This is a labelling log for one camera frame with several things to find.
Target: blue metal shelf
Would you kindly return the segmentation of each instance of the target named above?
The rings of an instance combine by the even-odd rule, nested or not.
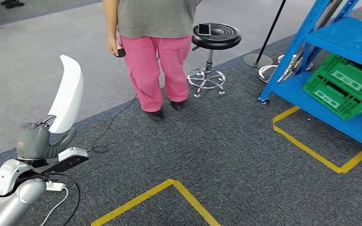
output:
[[[304,36],[304,41],[362,64],[362,21],[345,17]]]
[[[311,75],[311,72],[303,72],[295,75],[275,85],[272,88],[272,92],[362,143],[362,115],[349,120],[342,120],[311,96],[303,92],[302,87]]]
[[[258,99],[265,102],[269,95],[274,93],[362,143],[362,115],[346,121],[340,119],[302,91],[302,87],[311,73],[300,73],[316,57],[320,49],[362,64],[362,21],[347,17],[358,1],[346,0],[334,22],[316,30],[317,22],[330,4],[330,0],[316,0]],[[293,55],[300,50],[303,50],[303,57],[298,75],[278,83],[287,70]]]

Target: black pole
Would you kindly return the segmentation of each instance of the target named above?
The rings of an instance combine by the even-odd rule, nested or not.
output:
[[[287,0],[282,0],[280,8],[278,9],[277,14],[275,15],[274,21],[271,25],[271,28],[267,34],[266,40],[264,41],[264,44],[262,46],[262,48],[260,49],[260,53],[259,54],[248,54],[246,56],[244,56],[244,62],[245,64],[247,64],[248,66],[254,67],[254,68],[261,68],[263,66],[266,65],[272,65],[273,61],[270,57],[263,55],[263,52],[267,46],[268,41],[270,40],[272,31],[274,30],[275,25],[278,22],[278,18],[281,15],[281,12],[284,8],[285,2]]]
[[[278,22],[278,18],[279,18],[280,15],[281,15],[282,9],[284,8],[284,5],[285,5],[285,2],[286,2],[286,1],[287,1],[287,0],[282,0],[282,2],[281,2],[281,6],[280,6],[280,8],[278,9],[278,12],[277,12],[277,14],[276,14],[276,16],[275,16],[275,19],[274,19],[274,21],[273,21],[273,23],[272,23],[272,25],[271,25],[270,31],[269,31],[269,33],[267,34],[266,41],[264,41],[263,47],[262,47],[262,49],[260,50],[259,56],[257,57],[256,64],[259,62],[260,58],[261,58],[262,55],[263,55],[264,49],[266,48],[267,43],[268,43],[268,41],[270,40],[272,31],[274,30],[274,27],[275,27],[275,25],[276,25],[277,22]]]

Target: yellow floor tape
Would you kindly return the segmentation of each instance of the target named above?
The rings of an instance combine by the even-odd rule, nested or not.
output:
[[[206,220],[206,222],[210,226],[220,226],[220,224],[210,215],[210,213],[196,200],[192,194],[177,180],[168,179],[165,182],[151,188],[150,190],[142,193],[141,195],[137,196],[136,198],[128,201],[126,204],[116,208],[115,210],[111,211],[110,213],[102,216],[101,218],[95,220],[91,226],[102,226],[104,223],[114,219],[115,217],[119,216],[120,214],[126,212],[127,210],[131,209],[132,207],[140,204],[141,202],[145,201],[149,197],[157,194],[160,191],[163,191],[167,187],[173,185],[177,190],[184,196],[184,198],[192,205],[193,208]]]
[[[359,162],[362,161],[362,150],[361,150],[355,157],[353,157],[351,160],[349,160],[343,166],[338,167],[335,164],[328,161],[327,159],[325,159],[324,157],[322,157],[321,155],[317,154],[315,151],[313,151],[312,149],[310,149],[306,145],[302,144],[301,142],[299,142],[298,140],[293,138],[291,135],[289,135],[287,132],[280,129],[278,126],[275,125],[275,123],[277,123],[278,121],[280,121],[280,120],[288,117],[289,115],[295,113],[299,109],[300,109],[299,107],[295,106],[295,107],[292,107],[292,108],[284,111],[283,113],[275,116],[272,119],[272,128],[273,128],[273,130],[280,133],[281,135],[283,135],[291,143],[293,143],[294,145],[296,145],[297,147],[299,147],[300,149],[302,149],[303,151],[305,151],[306,153],[311,155],[313,158],[317,159],[319,162],[321,162],[322,164],[326,165],[327,167],[329,167],[330,169],[335,171],[336,173],[347,173],[349,170],[351,170],[354,166],[356,166]]]

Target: hand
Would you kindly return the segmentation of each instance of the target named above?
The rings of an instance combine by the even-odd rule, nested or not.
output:
[[[116,38],[108,38],[107,39],[107,49],[118,56],[117,51],[117,39]]]

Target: person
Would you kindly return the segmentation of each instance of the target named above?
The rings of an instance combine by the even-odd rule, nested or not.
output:
[[[197,0],[103,0],[103,7],[107,48],[115,55],[117,41],[124,48],[141,109],[154,121],[164,117],[160,67],[171,106],[183,109],[189,93],[183,61],[191,45]]]

